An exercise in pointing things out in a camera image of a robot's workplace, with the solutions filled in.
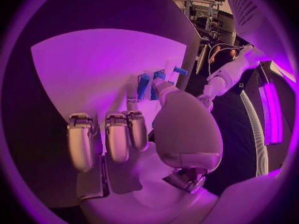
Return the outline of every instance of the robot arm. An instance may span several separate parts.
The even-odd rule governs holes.
[[[232,88],[246,70],[256,68],[260,61],[266,60],[268,58],[258,48],[245,46],[236,60],[226,63],[207,78],[208,84],[198,99],[211,111],[212,101],[216,96],[221,96]]]

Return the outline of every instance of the white robotic arm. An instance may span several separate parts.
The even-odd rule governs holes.
[[[211,111],[212,101],[216,96],[221,96],[232,88],[244,71],[256,68],[260,61],[266,60],[267,56],[258,48],[252,45],[245,46],[236,60],[226,63],[207,78],[208,84],[198,99]]]

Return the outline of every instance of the purple light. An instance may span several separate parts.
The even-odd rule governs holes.
[[[282,112],[273,84],[259,88],[265,118],[265,145],[281,143],[283,140]]]

